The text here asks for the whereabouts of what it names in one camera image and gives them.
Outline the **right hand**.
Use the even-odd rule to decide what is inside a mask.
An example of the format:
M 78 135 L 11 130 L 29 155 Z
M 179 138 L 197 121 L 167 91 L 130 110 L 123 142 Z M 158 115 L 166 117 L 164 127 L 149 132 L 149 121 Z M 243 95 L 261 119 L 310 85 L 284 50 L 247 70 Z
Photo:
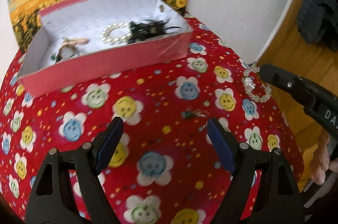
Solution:
M 318 147 L 313 153 L 313 158 L 309 164 L 310 178 L 317 185 L 322 185 L 325 182 L 325 173 L 328 170 L 337 173 L 337 159 L 330 160 L 328 151 L 330 139 L 330 134 L 325 129 L 322 129 L 317 140 Z

